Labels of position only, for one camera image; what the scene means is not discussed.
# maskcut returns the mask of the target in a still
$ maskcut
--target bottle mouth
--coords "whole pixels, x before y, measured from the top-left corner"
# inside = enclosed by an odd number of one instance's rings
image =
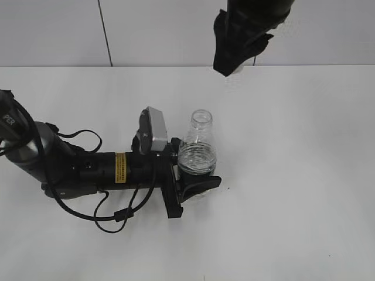
[[[204,109],[198,109],[193,112],[192,121],[199,126],[212,124],[212,114]]]

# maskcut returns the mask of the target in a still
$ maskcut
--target yellow warning label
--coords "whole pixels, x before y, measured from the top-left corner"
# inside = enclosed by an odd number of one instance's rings
[[[124,153],[116,153],[116,179],[115,183],[127,182],[127,158]]]

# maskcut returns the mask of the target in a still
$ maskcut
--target white table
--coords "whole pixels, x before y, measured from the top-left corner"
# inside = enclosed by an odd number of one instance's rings
[[[0,88],[34,119],[93,129],[101,151],[129,150],[147,105],[170,137],[206,108],[223,178],[179,220],[156,190],[110,235],[3,157],[0,280],[374,280],[374,80],[375,66],[246,67],[226,80],[205,67],[0,68]],[[113,192],[100,215],[130,196]],[[92,214],[101,197],[68,204]]]

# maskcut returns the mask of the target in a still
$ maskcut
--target cable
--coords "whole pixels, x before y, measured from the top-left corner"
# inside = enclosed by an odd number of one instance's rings
[[[69,135],[65,135],[63,133],[57,133],[58,136],[61,136],[62,138],[65,138],[65,139],[73,139],[74,137],[78,136],[80,133],[83,133],[83,132],[89,132],[89,133],[93,133],[95,136],[97,136],[99,138],[99,144],[97,145],[97,147],[93,150],[90,150],[90,151],[85,151],[84,153],[86,154],[94,154],[96,152],[99,151],[99,149],[101,148],[101,145],[103,144],[103,140],[101,139],[100,135],[98,135],[97,133],[95,133],[94,131],[92,130],[80,130],[78,132],[75,132],[75,133],[71,133]]]
[[[106,233],[112,233],[112,234],[114,234],[114,233],[118,233],[118,232],[120,232],[121,230],[123,230],[124,227],[125,227],[125,224],[126,224],[127,221],[128,221],[128,218],[130,217],[130,213],[131,213],[130,210],[132,210],[131,206],[132,206],[132,204],[133,204],[133,201],[134,201],[135,196],[137,196],[138,190],[139,190],[139,186],[137,186],[136,189],[135,189],[134,192],[133,192],[133,196],[132,196],[131,199],[130,199],[130,202],[129,202],[129,205],[128,205],[128,208],[127,208],[127,213],[126,213],[125,218],[124,218],[124,222],[122,223],[122,226],[121,226],[118,230],[114,230],[114,231],[112,231],[112,230],[107,230],[107,229],[103,228],[103,227],[99,224],[98,221],[95,221],[95,225],[96,225],[100,230],[102,230],[102,231],[104,231],[104,232],[106,232]],[[95,211],[94,211],[94,218],[97,217],[96,214],[98,213],[99,207],[102,205],[103,202],[105,202],[105,200],[106,200],[106,199],[108,198],[108,196],[110,195],[110,193],[109,193],[107,190],[100,190],[100,191],[102,191],[103,193],[105,193],[105,197],[99,202],[98,206],[95,208]]]

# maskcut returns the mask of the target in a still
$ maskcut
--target clear plastic bottle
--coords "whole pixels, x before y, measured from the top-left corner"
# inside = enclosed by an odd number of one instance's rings
[[[180,143],[178,166],[184,172],[200,175],[214,171],[216,149],[212,135],[212,115],[207,110],[196,110],[190,130]]]

